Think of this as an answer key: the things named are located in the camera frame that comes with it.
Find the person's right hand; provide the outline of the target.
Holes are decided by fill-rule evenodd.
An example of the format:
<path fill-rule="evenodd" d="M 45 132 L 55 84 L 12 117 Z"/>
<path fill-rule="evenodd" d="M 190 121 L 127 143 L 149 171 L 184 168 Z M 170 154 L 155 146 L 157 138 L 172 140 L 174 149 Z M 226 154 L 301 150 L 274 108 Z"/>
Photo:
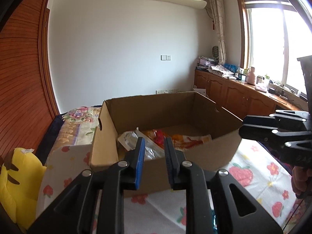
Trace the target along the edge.
<path fill-rule="evenodd" d="M 292 170 L 291 185 L 296 195 L 307 190 L 307 181 L 311 177 L 311 169 L 295 166 Z"/>

